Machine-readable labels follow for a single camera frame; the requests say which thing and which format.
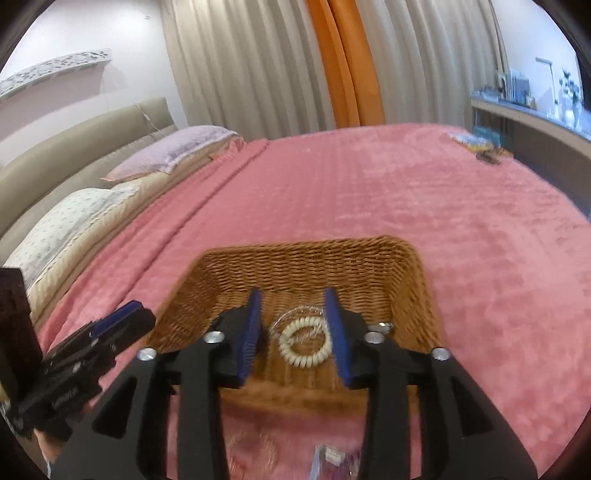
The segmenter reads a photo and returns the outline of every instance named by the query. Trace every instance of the wicker basket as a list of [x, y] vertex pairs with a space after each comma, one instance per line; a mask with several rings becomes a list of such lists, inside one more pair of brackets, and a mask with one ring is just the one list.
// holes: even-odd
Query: wicker basket
[[[253, 287], [263, 292], [266, 327], [300, 304], [322, 306], [323, 290], [336, 287], [343, 307], [366, 322], [394, 323], [399, 345], [429, 352], [440, 344], [421, 261], [410, 244], [386, 236], [210, 250], [179, 281], [148, 344], [160, 352], [188, 346], [220, 312], [245, 304]], [[313, 369], [294, 368], [274, 341], [257, 355], [246, 387], [222, 396], [281, 411], [361, 414], [366, 408], [366, 393], [341, 385], [332, 358]]]

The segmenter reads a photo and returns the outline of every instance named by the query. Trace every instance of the white curtain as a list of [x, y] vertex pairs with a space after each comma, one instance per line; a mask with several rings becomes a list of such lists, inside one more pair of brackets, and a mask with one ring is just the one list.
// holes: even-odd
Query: white curtain
[[335, 127], [305, 0], [162, 0], [164, 33], [190, 125], [255, 138]]
[[470, 127], [506, 54], [491, 0], [357, 0], [387, 123]]

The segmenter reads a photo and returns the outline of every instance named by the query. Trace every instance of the upholstered headboard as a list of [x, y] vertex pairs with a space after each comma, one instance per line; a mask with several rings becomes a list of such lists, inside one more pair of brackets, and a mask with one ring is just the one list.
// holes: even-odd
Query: upholstered headboard
[[70, 193], [113, 187], [101, 177], [176, 129], [166, 100], [151, 99], [78, 124], [10, 162], [0, 170], [0, 265]]

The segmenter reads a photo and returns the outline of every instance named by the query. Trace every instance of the desk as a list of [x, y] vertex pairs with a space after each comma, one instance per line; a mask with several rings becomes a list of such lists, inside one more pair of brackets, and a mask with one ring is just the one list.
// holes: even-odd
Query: desk
[[547, 118], [545, 114], [531, 108], [503, 100], [485, 99], [480, 93], [470, 95], [470, 102], [475, 112], [474, 126], [478, 124], [478, 110], [493, 113], [555, 138], [591, 160], [591, 135], [570, 128], [560, 120]]
[[515, 158], [562, 190], [591, 220], [591, 135], [530, 108], [489, 100], [480, 93], [472, 94], [470, 102], [475, 126], [481, 111], [500, 117], [505, 128], [510, 127], [507, 147]]

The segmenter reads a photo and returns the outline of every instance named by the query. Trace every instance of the bed sheet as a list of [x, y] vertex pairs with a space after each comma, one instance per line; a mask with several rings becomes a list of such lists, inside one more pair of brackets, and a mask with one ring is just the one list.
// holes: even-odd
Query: bed sheet
[[[446, 345], [544, 472], [591, 404], [591, 226], [519, 162], [478, 162], [450, 131], [346, 129], [222, 154], [95, 258], [40, 332], [43, 348], [130, 299], [157, 311], [209, 248], [399, 236], [421, 255]], [[281, 439], [270, 478], [287, 480], [306, 477], [310, 442], [359, 445], [363, 420], [279, 420], [226, 406], [225, 426], [226, 435], [266, 429]]]

